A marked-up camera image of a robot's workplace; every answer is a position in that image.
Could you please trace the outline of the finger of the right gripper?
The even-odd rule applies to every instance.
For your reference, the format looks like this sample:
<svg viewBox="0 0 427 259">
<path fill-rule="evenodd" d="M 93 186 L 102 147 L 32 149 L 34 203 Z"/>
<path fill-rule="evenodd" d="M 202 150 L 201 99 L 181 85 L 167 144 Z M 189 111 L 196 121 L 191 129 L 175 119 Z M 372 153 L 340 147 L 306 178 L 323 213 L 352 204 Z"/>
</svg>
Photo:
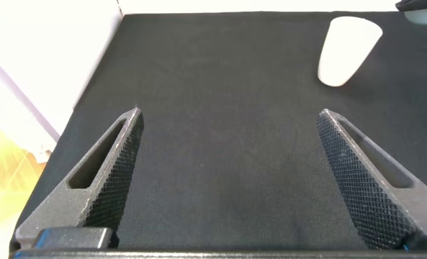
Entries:
<svg viewBox="0 0 427 259">
<path fill-rule="evenodd" d="M 427 0 L 401 0 L 395 4 L 400 12 L 411 12 L 427 9 Z"/>
</svg>

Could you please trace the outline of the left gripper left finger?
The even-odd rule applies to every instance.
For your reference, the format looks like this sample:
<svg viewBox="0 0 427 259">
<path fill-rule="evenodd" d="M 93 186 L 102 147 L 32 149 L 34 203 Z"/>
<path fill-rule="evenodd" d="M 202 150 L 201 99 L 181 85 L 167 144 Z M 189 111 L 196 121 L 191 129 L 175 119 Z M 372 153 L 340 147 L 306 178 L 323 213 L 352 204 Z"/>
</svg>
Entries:
<svg viewBox="0 0 427 259">
<path fill-rule="evenodd" d="M 117 231 L 125 209 L 144 129 L 137 107 L 119 116 L 62 181 L 16 228 L 22 248 L 52 227 L 101 227 Z"/>
</svg>

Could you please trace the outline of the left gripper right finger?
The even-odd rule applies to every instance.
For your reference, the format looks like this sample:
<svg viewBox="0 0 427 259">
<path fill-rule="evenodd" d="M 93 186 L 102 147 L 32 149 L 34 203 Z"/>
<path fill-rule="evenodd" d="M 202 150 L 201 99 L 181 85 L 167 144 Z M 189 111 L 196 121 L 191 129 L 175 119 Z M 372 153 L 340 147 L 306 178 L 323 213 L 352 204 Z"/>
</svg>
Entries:
<svg viewBox="0 0 427 259">
<path fill-rule="evenodd" d="M 375 250 L 427 250 L 427 185 L 328 109 L 318 135 L 359 236 Z"/>
</svg>

